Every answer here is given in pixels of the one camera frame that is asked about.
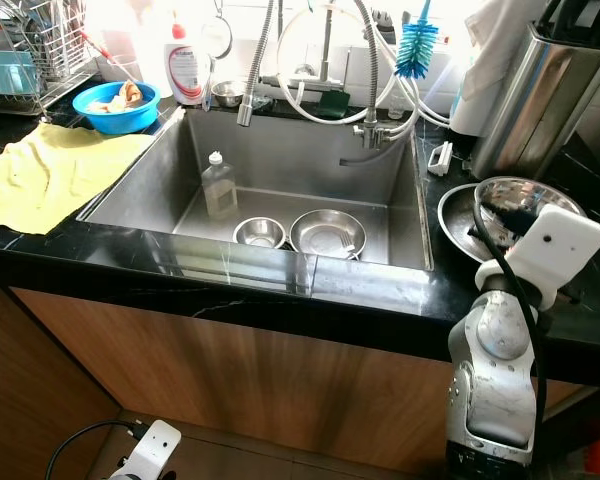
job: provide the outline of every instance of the stainless steel sink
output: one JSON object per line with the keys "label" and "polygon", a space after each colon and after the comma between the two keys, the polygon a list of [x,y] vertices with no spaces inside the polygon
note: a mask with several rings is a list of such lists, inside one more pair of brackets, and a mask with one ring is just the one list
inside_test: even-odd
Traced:
{"label": "stainless steel sink", "polygon": [[[230,242],[235,226],[246,218],[274,218],[288,233],[300,215],[332,208],[364,226],[367,246],[361,261],[432,268],[410,141],[367,158],[368,150],[347,126],[256,117],[243,128],[235,114],[226,112],[178,110],[174,115],[149,150],[79,219]],[[200,172],[214,150],[237,175],[239,214],[221,222],[207,216],[200,185]]]}

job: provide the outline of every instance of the dish drying rack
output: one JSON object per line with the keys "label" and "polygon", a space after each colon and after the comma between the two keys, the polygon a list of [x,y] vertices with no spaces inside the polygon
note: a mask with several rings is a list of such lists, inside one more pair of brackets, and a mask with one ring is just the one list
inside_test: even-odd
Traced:
{"label": "dish drying rack", "polygon": [[89,80],[97,66],[82,37],[86,0],[0,0],[0,24],[11,49],[31,53],[37,93],[0,94],[0,113],[37,116]]}

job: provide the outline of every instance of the faucet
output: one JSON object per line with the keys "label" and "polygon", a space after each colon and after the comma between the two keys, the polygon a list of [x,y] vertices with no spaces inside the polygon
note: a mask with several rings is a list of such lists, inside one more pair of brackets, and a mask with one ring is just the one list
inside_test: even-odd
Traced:
{"label": "faucet", "polygon": [[[376,115],[376,97],[378,91],[378,51],[376,49],[376,39],[373,31],[373,24],[371,23],[371,17],[369,12],[367,11],[367,7],[365,6],[363,0],[354,0],[356,7],[360,11],[360,15],[364,21],[365,32],[367,36],[367,42],[369,43],[369,58],[371,63],[371,81],[369,85],[369,103],[367,105],[367,114],[362,124],[362,127],[355,125],[353,127],[353,134],[359,137],[362,137],[362,145],[367,149],[379,149],[382,145],[385,137],[387,129],[378,127],[378,120]],[[267,13],[265,16],[264,25],[262,26],[262,35],[260,36],[260,40],[258,41],[258,45],[256,47],[256,52],[253,56],[253,62],[251,63],[251,70],[249,72],[249,79],[247,81],[247,87],[245,89],[245,94],[242,98],[242,104],[240,105],[240,109],[238,111],[238,124],[243,127],[248,127],[251,123],[251,116],[253,114],[253,92],[255,90],[256,81],[258,79],[258,74],[260,71],[260,64],[262,63],[262,58],[264,56],[264,50],[267,45],[267,39],[269,36],[269,28],[271,26],[271,17],[273,12],[274,0],[269,0],[267,5]],[[325,25],[325,42],[322,52],[322,64],[320,69],[320,76],[318,78],[303,80],[305,82],[306,89],[310,90],[312,88],[317,89],[318,91],[331,90],[332,87],[339,88],[337,83],[328,78],[329,73],[329,44],[331,42],[331,19],[332,19],[331,11],[327,12],[327,22]],[[271,82],[267,81],[265,83],[269,83],[273,85],[273,79],[270,79]]]}

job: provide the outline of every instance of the black cable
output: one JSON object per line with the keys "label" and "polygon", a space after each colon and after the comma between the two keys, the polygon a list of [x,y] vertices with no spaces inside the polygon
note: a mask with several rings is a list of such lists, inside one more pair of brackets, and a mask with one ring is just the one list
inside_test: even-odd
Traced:
{"label": "black cable", "polygon": [[90,432],[91,430],[95,430],[96,428],[106,427],[109,425],[121,425],[123,427],[127,427],[129,430],[134,430],[138,426],[138,424],[125,422],[123,420],[103,420],[102,422],[94,423],[93,425],[89,425],[88,427],[83,428],[82,430],[74,433],[69,438],[67,438],[62,444],[56,448],[56,451],[51,455],[51,460],[49,460],[49,464],[47,465],[47,473],[45,474],[45,480],[51,480],[51,472],[53,472],[53,466],[56,463],[58,455],[64,450],[64,447],[73,442],[76,438],[81,436],[84,433]]}
{"label": "black cable", "polygon": [[529,330],[529,338],[531,339],[531,348],[533,349],[533,355],[536,360],[536,377],[538,378],[538,391],[536,393],[536,422],[535,422],[535,436],[537,438],[538,432],[540,431],[540,426],[542,425],[542,417],[544,416],[544,407],[547,401],[547,377],[545,375],[544,369],[544,358],[542,356],[542,347],[540,345],[540,332],[538,331],[538,327],[535,322],[535,318],[533,317],[533,313],[531,312],[531,307],[529,306],[529,299],[527,298],[527,294],[522,288],[518,277],[511,269],[511,266],[504,258],[504,255],[497,247],[487,227],[484,225],[484,220],[482,219],[482,214],[480,207],[482,206],[482,202],[477,198],[473,204],[473,219],[476,224],[476,228],[478,229],[478,233],[480,234],[481,240],[487,246],[493,258],[496,259],[500,268],[504,272],[505,277],[511,283],[513,287],[513,291],[518,298],[518,303],[520,304],[520,308],[522,309],[522,315],[524,316],[524,321],[527,324],[527,330]]}

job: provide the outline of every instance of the countertop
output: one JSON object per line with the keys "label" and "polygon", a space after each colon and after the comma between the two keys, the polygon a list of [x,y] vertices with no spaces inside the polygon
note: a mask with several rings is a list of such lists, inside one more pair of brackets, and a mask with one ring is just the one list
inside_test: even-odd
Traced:
{"label": "countertop", "polygon": [[[70,100],[50,109],[52,121],[88,127]],[[159,119],[146,133],[158,131],[174,109],[173,100],[163,100]],[[288,112],[278,107],[269,114]],[[0,152],[37,121],[0,115]],[[443,129],[418,123],[415,148],[433,271],[266,250],[261,276],[245,279],[240,259],[253,256],[251,247],[91,224],[76,220],[76,212],[46,236],[0,226],[0,284],[448,361],[449,331],[478,294],[473,282],[478,265],[456,250],[438,224],[442,195],[474,181],[463,169],[470,156],[461,153],[462,145],[449,175],[426,172],[431,150],[444,140]],[[582,145],[570,150],[569,165],[579,171],[576,175],[595,177],[595,169],[578,158],[581,151],[586,156],[585,150]],[[553,170],[548,183],[577,193],[563,172]],[[600,221],[600,202],[591,204],[589,215]],[[203,267],[209,258],[222,268]],[[543,323],[551,324],[544,342],[548,374],[600,385],[600,252],[573,286],[581,293],[580,303],[560,299],[545,314]]]}

